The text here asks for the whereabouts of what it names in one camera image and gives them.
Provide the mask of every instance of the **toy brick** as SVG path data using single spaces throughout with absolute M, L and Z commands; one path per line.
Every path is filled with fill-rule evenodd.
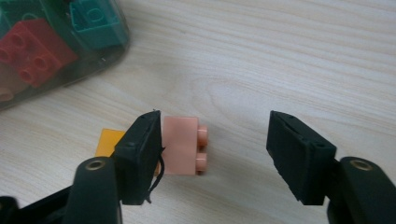
M 163 119 L 163 160 L 169 175 L 196 175 L 206 169 L 207 128 L 198 118 L 165 117 Z
M 0 40 L 0 62 L 38 87 L 78 58 L 44 19 L 19 21 Z
M 77 0 L 69 6 L 75 31 L 92 49 L 123 45 L 128 41 L 112 0 Z
M 73 30 L 68 9 L 63 0 L 0 0 L 0 35 L 18 21 L 43 18 L 70 48 L 87 50 L 88 45 Z
M 123 131 L 103 129 L 96 148 L 95 157 L 110 157 L 114 153 L 114 146 L 125 135 Z
M 15 70 L 3 63 L 0 63 L 0 102 L 10 101 L 14 95 L 28 88 Z
M 46 17 L 39 0 L 0 0 L 0 9 L 9 27 L 18 21 Z

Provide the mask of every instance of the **clear plastic container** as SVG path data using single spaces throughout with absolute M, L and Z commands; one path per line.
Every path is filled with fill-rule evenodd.
M 101 71 L 128 46 L 117 0 L 0 0 L 0 109 Z

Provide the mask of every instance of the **yellow lego brick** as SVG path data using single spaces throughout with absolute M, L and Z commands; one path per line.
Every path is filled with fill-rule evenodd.
M 98 147 L 96 148 L 95 157 L 110 157 L 114 152 L 114 147 L 124 135 L 124 131 L 103 129 Z

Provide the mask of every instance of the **wooden table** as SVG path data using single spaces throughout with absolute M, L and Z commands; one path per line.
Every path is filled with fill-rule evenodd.
M 69 186 L 103 128 L 141 114 L 208 125 L 208 171 L 167 175 L 124 223 L 328 223 L 266 149 L 271 110 L 396 181 L 396 2 L 122 0 L 132 34 L 105 72 L 0 112 L 0 195 L 20 206 Z

